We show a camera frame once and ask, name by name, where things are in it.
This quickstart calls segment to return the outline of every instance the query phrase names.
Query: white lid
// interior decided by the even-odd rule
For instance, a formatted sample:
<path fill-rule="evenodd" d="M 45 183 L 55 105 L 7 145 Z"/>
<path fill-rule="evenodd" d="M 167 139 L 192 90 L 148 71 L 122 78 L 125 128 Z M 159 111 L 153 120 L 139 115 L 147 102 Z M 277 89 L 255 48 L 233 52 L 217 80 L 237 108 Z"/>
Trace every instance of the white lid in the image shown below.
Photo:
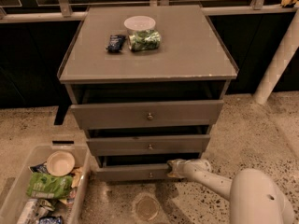
<path fill-rule="evenodd" d="M 135 16 L 124 21 L 124 26 L 129 33 L 134 31 L 144 31 L 154 29 L 156 21 L 153 18 L 146 16 Z"/>

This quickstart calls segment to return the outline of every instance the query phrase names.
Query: open drawer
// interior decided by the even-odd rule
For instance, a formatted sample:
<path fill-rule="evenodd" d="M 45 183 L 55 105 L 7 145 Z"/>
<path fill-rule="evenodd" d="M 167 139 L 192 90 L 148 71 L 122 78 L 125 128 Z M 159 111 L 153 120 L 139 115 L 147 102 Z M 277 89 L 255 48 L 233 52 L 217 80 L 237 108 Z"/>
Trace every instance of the open drawer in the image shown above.
<path fill-rule="evenodd" d="M 72 105 L 83 130 L 209 125 L 216 123 L 222 100 Z"/>
<path fill-rule="evenodd" d="M 199 159 L 200 153 L 97 157 L 102 166 L 97 177 L 103 181 L 167 179 L 167 161 Z"/>
<path fill-rule="evenodd" d="M 204 152 L 207 126 L 154 127 L 89 131 L 94 156 Z"/>

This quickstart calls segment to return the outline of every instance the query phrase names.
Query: cabinet top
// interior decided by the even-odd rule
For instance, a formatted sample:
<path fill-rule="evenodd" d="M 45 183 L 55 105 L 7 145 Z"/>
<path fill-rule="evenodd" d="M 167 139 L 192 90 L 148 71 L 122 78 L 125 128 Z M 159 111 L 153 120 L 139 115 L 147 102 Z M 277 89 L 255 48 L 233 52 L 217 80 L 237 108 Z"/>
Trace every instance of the cabinet top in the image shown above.
<path fill-rule="evenodd" d="M 110 35 L 126 34 L 133 16 L 156 20 L 158 49 L 108 53 Z M 237 68 L 199 6 L 91 7 L 68 60 L 62 83 L 232 79 Z"/>

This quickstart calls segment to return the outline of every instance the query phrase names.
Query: drawer knob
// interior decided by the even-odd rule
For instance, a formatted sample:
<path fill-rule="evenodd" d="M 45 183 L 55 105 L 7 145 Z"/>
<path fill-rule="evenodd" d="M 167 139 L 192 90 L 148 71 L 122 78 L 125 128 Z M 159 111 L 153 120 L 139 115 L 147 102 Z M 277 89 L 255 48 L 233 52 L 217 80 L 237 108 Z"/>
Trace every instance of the drawer knob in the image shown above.
<path fill-rule="evenodd" d="M 153 115 L 151 113 L 148 113 L 148 120 L 149 121 L 153 120 Z"/>

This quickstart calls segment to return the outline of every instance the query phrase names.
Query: round stain on floor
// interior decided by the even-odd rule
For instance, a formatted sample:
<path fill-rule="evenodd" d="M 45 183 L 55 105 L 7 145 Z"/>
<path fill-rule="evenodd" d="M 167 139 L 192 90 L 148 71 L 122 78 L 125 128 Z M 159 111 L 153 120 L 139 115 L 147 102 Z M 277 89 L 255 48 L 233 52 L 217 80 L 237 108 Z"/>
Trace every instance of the round stain on floor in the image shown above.
<path fill-rule="evenodd" d="M 140 219 L 153 220 L 158 215 L 159 204 L 153 198 L 145 196 L 136 204 L 135 211 Z"/>

